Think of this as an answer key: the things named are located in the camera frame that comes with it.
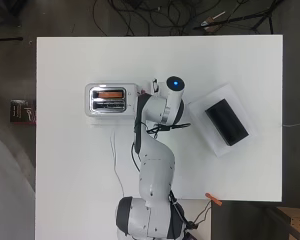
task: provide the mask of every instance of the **white table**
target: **white table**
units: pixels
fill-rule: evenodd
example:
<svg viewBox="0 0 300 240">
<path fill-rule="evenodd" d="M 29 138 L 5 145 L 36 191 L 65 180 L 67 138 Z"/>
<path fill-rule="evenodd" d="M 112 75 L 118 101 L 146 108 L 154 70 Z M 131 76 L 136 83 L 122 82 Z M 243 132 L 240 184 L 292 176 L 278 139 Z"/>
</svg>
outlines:
<svg viewBox="0 0 300 240">
<path fill-rule="evenodd" d="M 122 195 L 109 141 L 114 127 L 92 125 L 84 114 L 91 82 L 176 75 L 186 83 L 185 103 L 230 83 L 259 135 L 218 159 L 191 127 L 160 133 L 176 157 L 175 195 L 281 201 L 282 36 L 39 38 L 37 48 L 37 240 L 115 239 Z M 132 122 L 115 132 L 125 195 L 138 196 Z M 200 208 L 190 210 L 195 216 Z"/>
</svg>

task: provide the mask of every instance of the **floor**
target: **floor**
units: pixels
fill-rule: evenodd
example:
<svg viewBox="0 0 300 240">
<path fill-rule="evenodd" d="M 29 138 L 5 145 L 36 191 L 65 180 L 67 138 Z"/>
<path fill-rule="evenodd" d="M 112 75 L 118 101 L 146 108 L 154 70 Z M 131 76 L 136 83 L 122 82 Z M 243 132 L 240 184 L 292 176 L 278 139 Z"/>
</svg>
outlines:
<svg viewBox="0 0 300 240">
<path fill-rule="evenodd" d="M 164 2 L 167 1 L 148 0 L 152 7 L 163 5 Z M 203 0 L 198 11 L 212 6 L 215 2 L 216 0 Z M 250 0 L 233 14 L 233 17 L 264 10 L 270 2 L 269 0 Z M 33 166 L 35 166 L 35 127 L 9 123 L 10 100 L 35 99 L 36 97 L 36 37 L 103 35 L 92 19 L 93 4 L 94 0 L 29 1 L 20 15 L 21 27 L 0 27 L 0 37 L 24 37 L 23 42 L 0 43 L 0 126 L 4 125 L 9 128 Z M 207 17 L 215 16 L 224 10 L 227 13 L 231 12 L 235 4 L 235 0 L 221 1 L 216 8 L 194 21 L 186 29 L 187 33 L 202 35 L 201 32 L 192 31 L 191 27 L 198 26 Z M 96 20 L 107 35 L 124 36 L 126 34 L 126 26 L 118 14 L 109 7 L 107 1 L 99 0 L 95 10 Z M 284 36 L 283 122 L 287 125 L 297 124 L 300 123 L 300 0 L 285 0 L 273 14 L 273 21 L 275 33 Z M 165 19 L 158 19 L 158 22 L 166 24 Z M 255 22 L 256 20 L 249 20 L 244 24 L 252 25 Z M 132 17 L 132 28 L 137 36 L 147 35 L 144 22 L 137 16 Z M 269 33 L 267 22 L 260 26 L 259 32 L 260 34 Z M 224 26 L 217 34 L 255 33 Z M 167 36 L 169 29 L 151 25 L 151 35 Z M 300 126 L 283 128 L 282 200 L 280 205 L 300 208 Z M 276 232 L 275 227 L 267 229 L 265 226 L 272 226 L 271 223 L 264 220 L 260 212 L 247 203 L 226 202 L 222 208 L 214 207 L 212 222 L 214 240 L 267 239 L 269 236 L 272 239 L 287 239 L 287 235 L 281 236 L 277 233 L 278 231 Z"/>
</svg>

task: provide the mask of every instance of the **black box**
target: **black box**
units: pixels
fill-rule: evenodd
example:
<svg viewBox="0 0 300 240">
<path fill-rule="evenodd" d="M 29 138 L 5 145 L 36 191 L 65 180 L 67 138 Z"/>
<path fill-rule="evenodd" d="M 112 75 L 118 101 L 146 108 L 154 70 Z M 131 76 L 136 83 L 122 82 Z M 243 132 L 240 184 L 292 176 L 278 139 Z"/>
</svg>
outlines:
<svg viewBox="0 0 300 240">
<path fill-rule="evenodd" d="M 249 135 L 225 99 L 210 107 L 206 113 L 228 146 Z"/>
</svg>

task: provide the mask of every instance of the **cable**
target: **cable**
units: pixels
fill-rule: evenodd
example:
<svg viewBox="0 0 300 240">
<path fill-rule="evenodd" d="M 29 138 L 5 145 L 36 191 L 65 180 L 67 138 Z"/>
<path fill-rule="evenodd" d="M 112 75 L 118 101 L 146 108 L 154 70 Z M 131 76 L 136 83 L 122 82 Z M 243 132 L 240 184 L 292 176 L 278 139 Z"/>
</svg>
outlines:
<svg viewBox="0 0 300 240">
<path fill-rule="evenodd" d="M 136 169 L 138 170 L 138 172 L 140 172 L 140 169 L 139 169 L 139 167 L 138 167 L 136 161 L 134 160 L 134 156 L 133 156 L 133 147 L 134 147 L 134 142 L 133 142 L 132 145 L 131 145 L 131 157 L 132 157 L 132 161 L 133 161 L 133 163 L 134 163 Z"/>
<path fill-rule="evenodd" d="M 126 9 L 126 10 L 129 10 L 128 7 L 127 7 L 127 5 L 126 5 L 126 3 L 124 2 L 124 0 L 121 0 L 121 2 L 122 2 L 122 4 L 124 5 L 125 9 Z M 130 27 L 130 25 L 131 25 L 131 13 L 128 12 L 128 15 L 129 15 L 129 23 L 128 23 L 129 26 L 127 27 L 126 36 L 129 36 L 129 31 L 130 31 L 130 29 L 131 29 L 131 27 Z"/>
<path fill-rule="evenodd" d="M 120 187 L 121 187 L 121 191 L 122 191 L 122 197 L 124 197 L 124 189 L 123 189 L 123 185 L 122 182 L 120 180 L 120 177 L 117 173 L 117 151 L 116 151 L 116 129 L 113 129 L 113 134 L 110 135 L 110 145 L 111 145 L 111 150 L 112 150 L 112 156 L 113 156 L 113 170 L 118 178 L 118 181 L 120 183 Z"/>
<path fill-rule="evenodd" d="M 230 13 L 230 15 L 227 17 L 226 21 L 228 21 L 232 16 L 233 14 L 235 14 L 236 11 L 238 11 L 238 9 L 243 5 L 243 4 L 246 4 L 247 2 L 249 2 L 250 0 L 242 0 L 242 1 L 239 1 L 237 0 L 237 5 L 234 7 L 234 9 L 232 10 L 232 12 Z M 218 31 L 220 31 L 221 28 L 223 28 L 225 26 L 225 24 L 222 24 L 218 30 L 216 30 L 214 33 L 217 33 Z"/>
<path fill-rule="evenodd" d="M 97 21 L 96 21 L 96 18 L 95 18 L 95 16 L 94 16 L 94 11 L 95 11 L 95 8 L 96 8 L 97 1 L 98 1 L 98 0 L 95 0 L 95 1 L 94 1 L 93 7 L 92 7 L 92 17 L 93 17 L 93 22 L 94 22 L 94 24 L 97 26 L 97 28 L 103 33 L 104 36 L 108 36 L 108 35 L 102 30 L 102 28 L 98 25 L 98 23 L 97 23 Z"/>
<path fill-rule="evenodd" d="M 113 8 L 113 10 L 115 10 L 118 15 L 121 17 L 122 21 L 126 24 L 126 26 L 128 27 L 128 29 L 130 30 L 131 34 L 134 36 L 134 32 L 132 31 L 131 27 L 130 27 L 130 24 L 127 23 L 126 19 L 124 18 L 124 16 L 121 14 L 121 12 L 123 10 L 119 10 L 115 5 L 114 5 L 114 2 L 113 0 L 108 0 L 108 3 L 109 5 Z"/>
<path fill-rule="evenodd" d="M 291 127 L 298 127 L 300 126 L 300 123 L 296 123 L 296 124 L 282 124 L 282 127 L 288 127 L 288 128 L 291 128 Z"/>
<path fill-rule="evenodd" d="M 128 13 L 134 13 L 136 15 L 138 15 L 146 24 L 147 24 L 147 29 L 148 29 L 148 36 L 151 36 L 150 34 L 150 24 L 149 22 L 147 21 L 147 19 L 145 19 L 140 13 L 138 13 L 137 11 L 135 10 L 129 10 L 128 7 L 125 5 L 126 9 L 119 9 L 115 6 L 113 0 L 108 0 L 108 3 L 110 4 L 110 6 L 121 16 L 122 20 L 124 21 L 124 23 L 127 25 L 127 27 L 130 29 L 130 31 L 132 31 L 131 27 L 130 27 L 130 24 L 128 24 L 124 17 L 122 16 L 122 14 L 120 12 L 128 12 Z"/>
<path fill-rule="evenodd" d="M 170 131 L 171 129 L 180 129 L 180 128 L 186 128 L 189 127 L 191 124 L 190 123 L 184 123 L 184 124 L 173 124 L 171 126 L 166 126 L 162 124 L 156 124 L 154 128 L 147 130 L 148 134 L 154 134 L 153 138 L 157 139 L 158 133 L 160 131 Z"/>
<path fill-rule="evenodd" d="M 208 215 L 208 212 L 209 212 L 210 209 L 211 209 L 211 207 L 209 207 L 209 208 L 207 209 L 206 214 L 204 215 L 204 219 L 201 220 L 200 222 L 198 222 L 198 223 L 196 224 L 197 226 L 199 226 L 200 223 L 204 222 L 204 221 L 207 219 L 207 215 Z"/>
<path fill-rule="evenodd" d="M 198 216 L 196 217 L 196 219 L 193 221 L 194 223 L 196 223 L 197 220 L 199 219 L 199 217 L 201 216 L 201 214 L 204 213 L 204 212 L 206 211 L 206 209 L 207 209 L 207 207 L 208 207 L 208 205 L 209 205 L 210 203 L 211 203 L 211 201 L 209 201 L 209 202 L 207 203 L 207 205 L 205 206 L 205 208 L 198 214 Z"/>
</svg>

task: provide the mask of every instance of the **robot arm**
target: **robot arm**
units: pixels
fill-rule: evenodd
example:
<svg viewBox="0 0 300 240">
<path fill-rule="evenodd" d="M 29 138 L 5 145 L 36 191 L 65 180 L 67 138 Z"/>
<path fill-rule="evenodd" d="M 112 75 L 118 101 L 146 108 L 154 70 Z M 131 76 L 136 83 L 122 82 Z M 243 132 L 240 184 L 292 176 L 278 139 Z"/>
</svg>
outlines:
<svg viewBox="0 0 300 240">
<path fill-rule="evenodd" d="M 152 138 L 146 129 L 147 120 L 164 125 L 176 124 L 180 120 L 184 108 L 181 100 L 184 82 L 180 78 L 170 77 L 167 87 L 166 99 L 143 94 L 137 102 L 134 145 L 141 160 L 141 198 L 123 198 L 117 210 L 119 234 L 131 235 L 132 239 L 178 239 L 184 228 L 169 202 L 174 155 L 166 145 Z"/>
</svg>

